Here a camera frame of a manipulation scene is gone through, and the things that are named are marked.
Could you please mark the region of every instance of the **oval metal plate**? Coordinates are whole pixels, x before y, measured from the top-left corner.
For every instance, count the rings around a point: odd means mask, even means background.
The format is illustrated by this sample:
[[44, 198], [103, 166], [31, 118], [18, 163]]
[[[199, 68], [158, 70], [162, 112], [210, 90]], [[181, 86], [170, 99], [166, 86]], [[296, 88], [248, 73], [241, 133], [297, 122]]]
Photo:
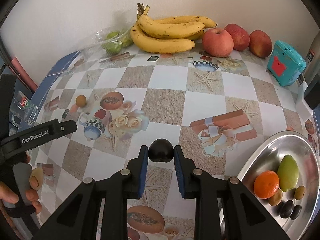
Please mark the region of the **oval metal plate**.
[[[295, 220], [283, 219], [279, 216], [279, 207], [272, 207], [268, 200], [259, 199], [263, 206], [282, 226], [291, 240], [298, 240], [311, 222], [319, 196], [319, 166], [316, 155], [310, 143], [299, 133], [282, 131], [268, 138], [251, 155], [243, 166], [238, 179], [253, 193], [253, 184], [256, 177], [263, 171], [277, 172], [279, 164], [285, 155], [291, 155], [299, 167], [297, 187], [306, 187], [302, 200], [294, 199], [294, 190], [283, 193], [283, 201], [292, 199], [294, 205], [301, 205], [302, 210]], [[223, 211], [220, 210], [221, 230], [224, 233]]]

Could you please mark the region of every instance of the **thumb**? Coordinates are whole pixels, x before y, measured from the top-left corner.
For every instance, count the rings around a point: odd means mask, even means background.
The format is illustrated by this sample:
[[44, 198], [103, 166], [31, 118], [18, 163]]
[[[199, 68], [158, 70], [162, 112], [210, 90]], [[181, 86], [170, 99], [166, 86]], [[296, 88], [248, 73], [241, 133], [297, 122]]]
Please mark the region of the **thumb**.
[[6, 184], [0, 181], [0, 199], [15, 204], [19, 201], [19, 197]]

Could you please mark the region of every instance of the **cup handle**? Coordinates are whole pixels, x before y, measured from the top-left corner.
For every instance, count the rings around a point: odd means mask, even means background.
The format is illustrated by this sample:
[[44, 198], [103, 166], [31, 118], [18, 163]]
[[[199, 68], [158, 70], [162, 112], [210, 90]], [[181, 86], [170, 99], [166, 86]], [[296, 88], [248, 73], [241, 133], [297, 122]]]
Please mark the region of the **cup handle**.
[[[84, 117], [85, 118], [85, 122], [81, 122], [81, 118]], [[85, 123], [87, 122], [88, 120], [88, 113], [81, 113], [80, 117], [79, 117], [79, 124], [81, 125], [85, 125]]]
[[16, 114], [14, 114], [14, 113], [12, 113], [12, 117], [11, 117], [11, 121], [12, 121], [12, 124], [14, 125], [14, 126], [16, 126], [16, 127], [20, 127], [20, 125], [19, 124], [17, 124], [16, 123], [16, 121], [14, 120], [14, 117], [16, 116]]

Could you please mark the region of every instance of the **table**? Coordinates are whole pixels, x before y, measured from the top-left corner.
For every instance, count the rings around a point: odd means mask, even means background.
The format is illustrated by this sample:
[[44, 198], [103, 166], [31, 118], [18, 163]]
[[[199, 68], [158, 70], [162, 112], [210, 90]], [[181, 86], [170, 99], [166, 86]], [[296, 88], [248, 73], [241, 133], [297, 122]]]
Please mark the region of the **table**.
[[[80, 52], [70, 54], [52, 68], [31, 99], [41, 109], [36, 124], [57, 118], [72, 119], [78, 126], [75, 133], [30, 151], [33, 166], [52, 163], [54, 168], [53, 183], [39, 191], [41, 222], [83, 178], [110, 177], [138, 156], [141, 145], [150, 146], [158, 138], [181, 145], [198, 168], [221, 179], [236, 176], [264, 140], [286, 129], [309, 137], [319, 160], [318, 131], [309, 134], [295, 110], [298, 84], [281, 87], [266, 71], [268, 58], [248, 50], [214, 58], [201, 43], [174, 55], [146, 53], [135, 45], [127, 51], [129, 58], [104, 63], [103, 52], [87, 60]], [[195, 67], [201, 60], [213, 64]], [[214, 64], [219, 68], [210, 72]], [[79, 95], [86, 96], [87, 105], [76, 109]], [[45, 107], [57, 97], [56, 107]], [[63, 118], [66, 109], [73, 112]], [[227, 126], [221, 127], [216, 117], [230, 112], [246, 125], [237, 127], [224, 115], [220, 119]], [[84, 132], [94, 121], [100, 129]], [[316, 127], [313, 118], [311, 123]], [[195, 202], [180, 197], [173, 161], [149, 161], [145, 192], [140, 200], [128, 200], [128, 207], [133, 205], [157, 210], [165, 230], [176, 232], [140, 232], [141, 239], [193, 237]]]

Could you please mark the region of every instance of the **turquoise plastic box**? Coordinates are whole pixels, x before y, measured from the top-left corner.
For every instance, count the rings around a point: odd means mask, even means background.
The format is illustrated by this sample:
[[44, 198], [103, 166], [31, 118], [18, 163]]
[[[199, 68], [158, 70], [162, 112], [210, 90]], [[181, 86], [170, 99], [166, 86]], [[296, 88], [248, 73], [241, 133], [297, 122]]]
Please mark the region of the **turquoise plastic box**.
[[281, 86], [292, 85], [305, 67], [305, 60], [294, 47], [283, 41], [276, 41], [268, 62], [268, 70]]

